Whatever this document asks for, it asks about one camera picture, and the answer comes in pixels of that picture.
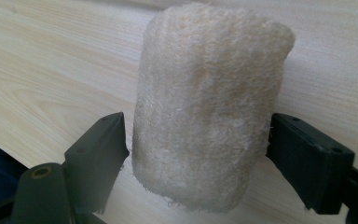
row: textured white block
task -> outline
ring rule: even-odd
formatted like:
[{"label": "textured white block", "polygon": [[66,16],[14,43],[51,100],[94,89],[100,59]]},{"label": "textured white block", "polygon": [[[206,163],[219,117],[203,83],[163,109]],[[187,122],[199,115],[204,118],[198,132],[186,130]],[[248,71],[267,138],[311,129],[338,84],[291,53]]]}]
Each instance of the textured white block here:
[{"label": "textured white block", "polygon": [[244,9],[171,7],[145,32],[133,172],[188,209],[226,212],[244,194],[293,47],[289,28]]}]

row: white foam object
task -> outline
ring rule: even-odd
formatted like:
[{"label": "white foam object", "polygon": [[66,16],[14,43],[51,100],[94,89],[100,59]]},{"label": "white foam object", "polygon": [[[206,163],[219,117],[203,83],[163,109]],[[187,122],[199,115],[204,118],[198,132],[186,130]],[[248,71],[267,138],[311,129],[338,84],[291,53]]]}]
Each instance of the white foam object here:
[{"label": "white foam object", "polygon": [[266,152],[282,66],[295,36],[245,9],[170,7],[147,26],[133,173],[190,210],[226,212]]}]

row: round hole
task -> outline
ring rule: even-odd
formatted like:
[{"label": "round hole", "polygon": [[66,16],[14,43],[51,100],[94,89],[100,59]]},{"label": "round hole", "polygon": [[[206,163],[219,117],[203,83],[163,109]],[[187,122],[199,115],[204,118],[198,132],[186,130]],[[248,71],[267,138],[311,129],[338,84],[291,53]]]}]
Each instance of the round hole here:
[{"label": "round hole", "polygon": [[333,147],[332,150],[336,153],[342,153],[342,149],[338,147]]},{"label": "round hole", "polygon": [[50,172],[51,172],[51,167],[49,166],[40,167],[39,169],[36,169],[31,173],[31,178],[40,179],[50,174]]}]

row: light wooden table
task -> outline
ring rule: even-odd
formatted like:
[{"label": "light wooden table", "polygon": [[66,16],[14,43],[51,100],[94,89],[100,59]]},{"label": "light wooden table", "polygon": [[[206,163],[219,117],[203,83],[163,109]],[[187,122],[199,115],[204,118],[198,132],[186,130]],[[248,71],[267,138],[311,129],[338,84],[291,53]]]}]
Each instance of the light wooden table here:
[{"label": "light wooden table", "polygon": [[[276,111],[298,116],[353,149],[358,168],[358,1],[227,3],[292,27],[296,45],[285,63]],[[157,12],[113,0],[0,0],[0,148],[28,167],[63,162],[65,150],[90,125],[118,111],[125,113],[131,148],[143,32]],[[344,223],[347,211],[306,211],[266,158],[257,163],[240,206],[225,215],[171,206],[131,172],[128,158],[102,216],[107,223]]]}]

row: cylindrical hole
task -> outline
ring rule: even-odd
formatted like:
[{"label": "cylindrical hole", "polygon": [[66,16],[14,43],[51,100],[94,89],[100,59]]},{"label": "cylindrical hole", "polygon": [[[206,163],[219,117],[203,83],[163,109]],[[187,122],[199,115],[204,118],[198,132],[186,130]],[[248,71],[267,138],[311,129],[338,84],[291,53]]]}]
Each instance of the cylindrical hole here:
[{"label": "cylindrical hole", "polygon": [[50,172],[51,172],[51,167],[49,166],[40,167],[31,173],[31,178],[40,179],[50,174]]},{"label": "cylindrical hole", "polygon": [[333,147],[332,150],[336,153],[342,153],[342,149],[338,147]]}]

